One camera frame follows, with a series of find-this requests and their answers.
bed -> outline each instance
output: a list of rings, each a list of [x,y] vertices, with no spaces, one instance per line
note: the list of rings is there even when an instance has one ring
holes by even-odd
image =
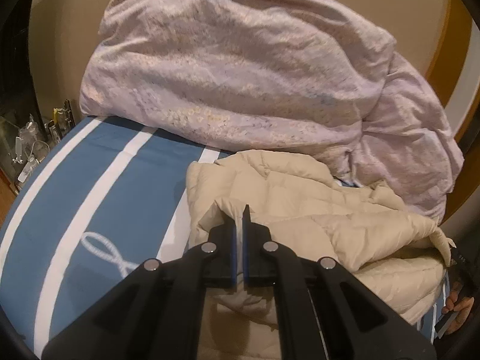
[[[0,232],[0,304],[37,356],[137,264],[183,254],[187,167],[219,155],[119,117],[87,117],[53,149]]]

human hand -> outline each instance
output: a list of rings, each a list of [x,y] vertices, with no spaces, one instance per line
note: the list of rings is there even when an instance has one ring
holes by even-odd
[[[457,317],[452,321],[445,334],[452,334],[453,332],[459,330],[467,320],[470,311],[472,310],[474,298],[464,297],[461,302],[455,306],[455,303],[458,300],[458,293],[460,292],[461,288],[461,283],[455,282],[453,284],[450,295],[445,301],[445,307],[442,308],[442,314],[447,314],[447,312],[452,310],[459,311]]]

beige wall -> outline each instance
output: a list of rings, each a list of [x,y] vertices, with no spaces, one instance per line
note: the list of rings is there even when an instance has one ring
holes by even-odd
[[[78,99],[82,74],[97,45],[97,29],[108,1],[34,0],[30,66],[43,115],[49,116],[65,98]],[[427,71],[447,0],[338,1],[390,31],[398,40],[398,50],[420,72]]]

silver screw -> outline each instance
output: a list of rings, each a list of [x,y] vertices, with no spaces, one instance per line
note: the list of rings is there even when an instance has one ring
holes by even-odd
[[[147,271],[155,271],[160,266],[160,263],[157,259],[148,259],[143,263],[143,268]]]
[[[215,245],[213,242],[206,242],[202,245],[202,250],[205,253],[213,253],[217,250],[217,245]]]
[[[278,249],[278,244],[273,241],[267,241],[263,244],[263,248],[266,251],[276,251]]]
[[[333,269],[337,265],[337,262],[331,257],[323,257],[320,260],[320,265],[325,269]]]

beige puffer jacket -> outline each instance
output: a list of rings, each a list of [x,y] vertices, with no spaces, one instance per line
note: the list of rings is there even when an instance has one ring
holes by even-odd
[[[251,220],[268,226],[273,240],[310,260],[333,257],[410,323],[433,305],[450,262],[452,241],[433,220],[408,212],[384,182],[341,187],[325,164],[307,155],[249,150],[193,162],[187,196],[190,246],[207,240],[222,222],[220,210],[242,228],[249,204]],[[238,263],[236,293],[209,291],[199,358],[279,359],[272,293],[247,293]]]

